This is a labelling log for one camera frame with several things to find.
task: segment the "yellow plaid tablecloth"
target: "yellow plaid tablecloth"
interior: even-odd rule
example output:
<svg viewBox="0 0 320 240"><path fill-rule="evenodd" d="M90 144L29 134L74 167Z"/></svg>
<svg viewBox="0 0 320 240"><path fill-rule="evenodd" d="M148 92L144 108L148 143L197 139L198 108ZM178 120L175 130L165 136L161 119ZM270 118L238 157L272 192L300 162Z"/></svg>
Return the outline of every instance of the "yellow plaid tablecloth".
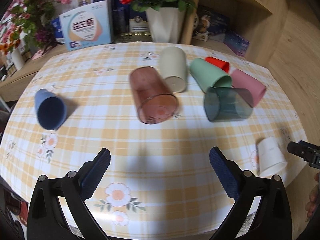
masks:
<svg viewBox="0 0 320 240"><path fill-rule="evenodd" d="M176 116L160 124L138 121L128 82L138 67L158 68L159 53L170 44L124 43L80 49L51 58L19 99L0 147L0 175L26 201L37 178L63 177L78 170L105 147L111 164L87 206L110 236L163 239L217 228L233 200L225 194L209 163L218 146L242 170L257 174L256 142L277 138L288 166L280 175L288 185L305 162L286 152L287 143L306 140L289 99L258 65L209 49L177 45L188 64L213 56L230 62L268 87L252 116L239 122L210 123L203 96L189 75L188 89L176 96ZM42 129L35 93L46 88L62 96L70 111L57 131ZM76 226L64 200L69 224Z"/></svg>

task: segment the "human hand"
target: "human hand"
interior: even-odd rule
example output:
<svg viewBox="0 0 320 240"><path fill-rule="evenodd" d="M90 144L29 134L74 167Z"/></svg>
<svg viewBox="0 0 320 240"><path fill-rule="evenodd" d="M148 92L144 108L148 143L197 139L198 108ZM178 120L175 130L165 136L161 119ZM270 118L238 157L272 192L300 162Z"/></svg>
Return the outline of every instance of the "human hand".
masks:
<svg viewBox="0 0 320 240"><path fill-rule="evenodd" d="M315 181L319 181L319 173L315 175ZM309 200L306 204L306 211L307 213L307 218L310 218L312 216L312 213L316 210L316 200L318 198L318 192L319 192L319 185L316 185L310 192L309 194Z"/></svg>

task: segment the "white vase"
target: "white vase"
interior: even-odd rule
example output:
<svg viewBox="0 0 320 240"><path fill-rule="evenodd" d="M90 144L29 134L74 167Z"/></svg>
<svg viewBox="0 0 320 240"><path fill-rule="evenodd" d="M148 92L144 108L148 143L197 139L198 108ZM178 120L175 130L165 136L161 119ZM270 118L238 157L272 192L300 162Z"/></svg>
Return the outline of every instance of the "white vase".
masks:
<svg viewBox="0 0 320 240"><path fill-rule="evenodd" d="M153 42L178 43L185 11L180 12L178 8L160 8L157 12L148 8L146 14Z"/></svg>
<svg viewBox="0 0 320 240"><path fill-rule="evenodd" d="M25 62L22 58L22 55L20 54L19 49L15 49L12 53L11 53L11 57L12 57L12 61L14 63L14 66L16 67L17 70L22 69L22 67L24 66Z"/></svg>

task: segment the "green cup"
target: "green cup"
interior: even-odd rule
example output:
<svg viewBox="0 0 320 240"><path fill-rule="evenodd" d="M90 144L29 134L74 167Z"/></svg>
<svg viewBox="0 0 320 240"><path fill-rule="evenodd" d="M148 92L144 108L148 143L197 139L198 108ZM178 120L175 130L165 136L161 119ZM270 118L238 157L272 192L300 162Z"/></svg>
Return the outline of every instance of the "green cup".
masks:
<svg viewBox="0 0 320 240"><path fill-rule="evenodd" d="M226 72L202 58L196 58L192 61L190 73L204 93L209 87L229 88L232 84L232 78Z"/></svg>

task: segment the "plastic cup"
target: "plastic cup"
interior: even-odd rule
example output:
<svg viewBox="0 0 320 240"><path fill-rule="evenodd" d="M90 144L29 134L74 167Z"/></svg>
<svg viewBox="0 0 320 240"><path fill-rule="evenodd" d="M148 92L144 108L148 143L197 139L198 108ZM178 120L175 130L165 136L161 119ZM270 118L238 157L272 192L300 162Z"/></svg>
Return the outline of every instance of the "plastic cup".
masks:
<svg viewBox="0 0 320 240"><path fill-rule="evenodd" d="M223 60L215 58L215 57L206 57L205 61L209 62L212 65L217 66L218 68L221 68L226 73L229 73L229 69L230 69L229 62L223 61Z"/></svg>
<svg viewBox="0 0 320 240"><path fill-rule="evenodd" d="M155 124L174 115L178 100L153 67L137 68L131 72L129 79L141 122Z"/></svg>
<svg viewBox="0 0 320 240"><path fill-rule="evenodd" d="M247 101L252 101L247 89L209 87L204 96L204 111L210 122L243 120L252 113Z"/></svg>
<svg viewBox="0 0 320 240"><path fill-rule="evenodd" d="M287 166L276 138L268 137L258 144L260 177L269 177L279 173Z"/></svg>
<svg viewBox="0 0 320 240"><path fill-rule="evenodd" d="M36 93L35 109L39 124L46 130L57 130L67 118L66 104L46 89Z"/></svg>
<svg viewBox="0 0 320 240"><path fill-rule="evenodd" d="M190 73L205 93L209 87L231 87L232 79L222 69L196 58L190 65Z"/></svg>
<svg viewBox="0 0 320 240"><path fill-rule="evenodd" d="M266 93L267 88L259 80L244 73L240 69L236 69L231 73L232 85L235 88L246 88L253 97L252 107L255 107Z"/></svg>
<svg viewBox="0 0 320 240"><path fill-rule="evenodd" d="M173 93L180 93L187 86L186 54L178 47L167 47L160 53L160 74Z"/></svg>

